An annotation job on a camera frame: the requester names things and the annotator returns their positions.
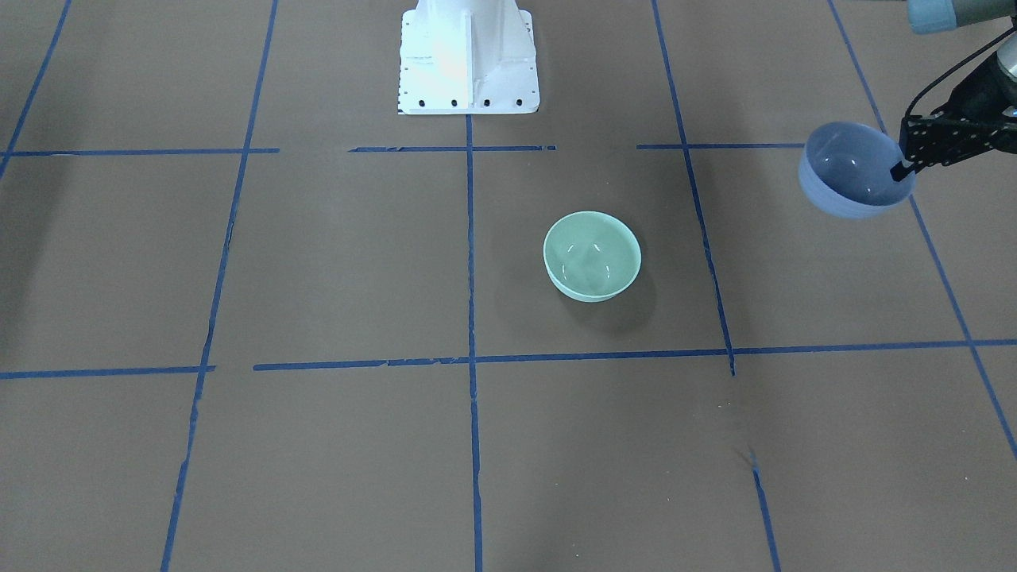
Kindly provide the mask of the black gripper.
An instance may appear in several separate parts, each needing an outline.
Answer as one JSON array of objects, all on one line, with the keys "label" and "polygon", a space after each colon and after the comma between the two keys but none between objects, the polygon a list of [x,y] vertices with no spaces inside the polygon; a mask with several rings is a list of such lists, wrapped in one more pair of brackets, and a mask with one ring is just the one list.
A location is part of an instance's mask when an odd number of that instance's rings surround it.
[{"label": "black gripper", "polygon": [[916,95],[900,122],[904,160],[891,167],[895,182],[931,166],[951,166],[988,153],[1015,152],[1015,49],[998,48],[929,114],[913,109],[931,88],[962,68],[964,60]]}]

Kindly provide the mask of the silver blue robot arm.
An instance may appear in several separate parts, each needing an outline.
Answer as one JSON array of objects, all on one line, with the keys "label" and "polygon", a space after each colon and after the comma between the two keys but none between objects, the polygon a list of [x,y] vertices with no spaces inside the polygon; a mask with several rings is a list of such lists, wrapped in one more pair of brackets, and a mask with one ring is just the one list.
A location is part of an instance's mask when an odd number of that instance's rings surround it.
[{"label": "silver blue robot arm", "polygon": [[[908,1],[913,33],[931,35],[974,23],[1015,20],[1013,1]],[[934,89],[974,59],[985,59],[928,114],[913,112]],[[890,174],[904,181],[931,166],[951,166],[989,151],[1015,152],[1016,39],[1013,25],[953,65],[911,101],[900,121],[902,160]]]}]

